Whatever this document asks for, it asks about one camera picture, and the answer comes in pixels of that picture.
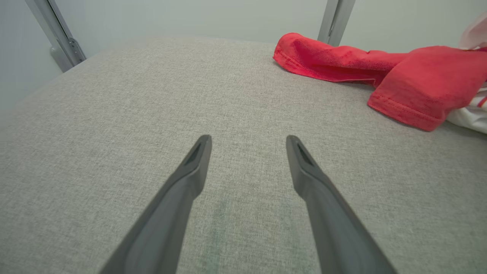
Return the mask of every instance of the red cloth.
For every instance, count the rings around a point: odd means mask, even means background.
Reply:
[[[279,40],[274,59],[295,74],[370,84],[376,88],[370,107],[426,131],[444,122],[451,110],[467,106],[487,79],[487,48],[365,52],[289,33]]]

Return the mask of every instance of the gray couch cushion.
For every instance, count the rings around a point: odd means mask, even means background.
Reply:
[[[152,39],[100,53],[3,115],[0,272],[94,273],[202,134],[179,273],[317,273],[297,135],[400,273],[487,270],[487,136],[427,133],[371,90],[291,74],[274,45]]]

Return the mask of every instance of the white fabric with red stripe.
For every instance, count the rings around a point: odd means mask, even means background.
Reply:
[[[468,26],[460,40],[460,48],[470,50],[487,46],[487,12]],[[453,110],[447,120],[466,128],[487,134],[487,82],[467,107]]]
[[[467,107],[450,112],[447,120],[455,125],[487,134],[487,82]]]

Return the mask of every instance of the stitched seam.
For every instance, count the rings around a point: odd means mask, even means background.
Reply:
[[[297,62],[293,58],[289,57],[286,53],[282,52],[282,49],[277,50],[276,53],[284,56],[286,59],[288,59],[289,61],[291,61],[294,65],[296,65],[296,66],[298,66],[298,67],[300,67],[302,69],[308,70],[306,67],[302,66],[299,62]]]
[[[414,109],[414,108],[411,108],[410,106],[404,105],[404,104],[402,104],[402,103],[400,103],[400,102],[398,102],[398,101],[396,101],[396,100],[394,100],[394,99],[391,99],[391,98],[385,97],[385,96],[384,96],[384,95],[382,95],[382,94],[375,94],[375,95],[373,94],[372,96],[373,96],[373,97],[374,97],[374,96],[375,96],[375,97],[381,97],[381,98],[387,99],[387,100],[389,100],[389,101],[392,101],[392,102],[396,103],[397,105],[399,105],[400,107],[402,107],[403,109],[406,109],[406,110],[408,110],[408,111],[411,111],[411,112],[413,112],[413,113],[415,113],[415,114],[420,114],[420,115],[423,115],[423,116],[424,116],[424,118],[429,118],[429,119],[431,119],[431,121],[433,121],[433,122],[435,122],[435,121],[442,121],[442,119],[441,119],[441,118],[436,118],[436,117],[433,117],[433,116],[431,116],[431,115],[428,115],[428,114],[426,114],[426,113],[424,113],[424,112],[418,111],[418,110],[416,110],[416,109]]]

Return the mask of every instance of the white wall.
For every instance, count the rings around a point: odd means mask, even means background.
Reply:
[[[487,0],[356,0],[340,45],[387,52],[457,47],[485,11]]]
[[[318,38],[326,0],[56,0],[85,55],[124,41],[197,35],[277,43]]]
[[[0,112],[57,76],[51,44],[23,0],[0,0]]]

